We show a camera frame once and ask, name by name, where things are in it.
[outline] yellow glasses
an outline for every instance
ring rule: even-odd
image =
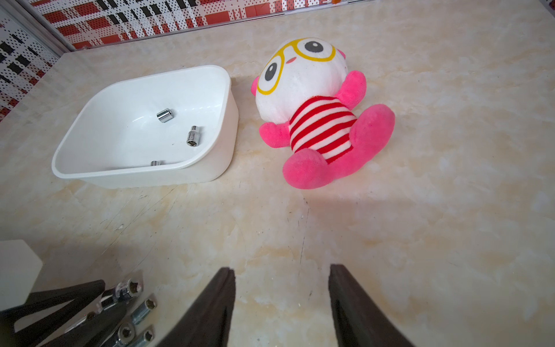
[[[335,47],[316,38],[300,38],[285,44],[270,59],[258,79],[257,90],[260,94],[271,94],[279,84],[285,65],[285,49],[292,47],[301,58],[313,62],[329,62],[335,57]]]

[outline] metal frame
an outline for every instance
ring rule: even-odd
[[[104,281],[98,280],[62,289],[30,293],[29,298],[23,305],[0,312],[2,342],[13,347],[34,347],[38,345],[98,297],[104,291],[104,287]],[[24,329],[15,330],[14,324],[20,318],[68,301],[67,305],[54,313]]]
[[[2,0],[0,7],[54,55],[61,57],[64,53],[76,51],[75,47],[25,0]]]

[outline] pink plush leg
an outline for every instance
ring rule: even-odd
[[[317,151],[305,148],[294,153],[283,165],[287,183],[298,189],[323,187],[334,180],[326,160]]]
[[[395,126],[395,115],[385,105],[366,109],[353,124],[349,134],[353,149],[330,163],[334,179],[354,174],[381,151]]]
[[[355,149],[360,151],[366,161],[381,151],[395,127],[395,114],[382,104],[367,108],[351,128],[349,137]]]

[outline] stuffed toy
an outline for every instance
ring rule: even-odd
[[[317,38],[283,45],[251,87],[262,140],[272,148],[291,146],[283,176],[293,187],[314,189],[348,176],[381,151],[395,115],[385,105],[351,110],[366,95],[366,77],[348,73],[345,54]]]

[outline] patterned wall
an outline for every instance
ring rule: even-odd
[[[0,11],[0,120],[58,60]]]
[[[332,0],[27,1],[77,49],[332,2]]]

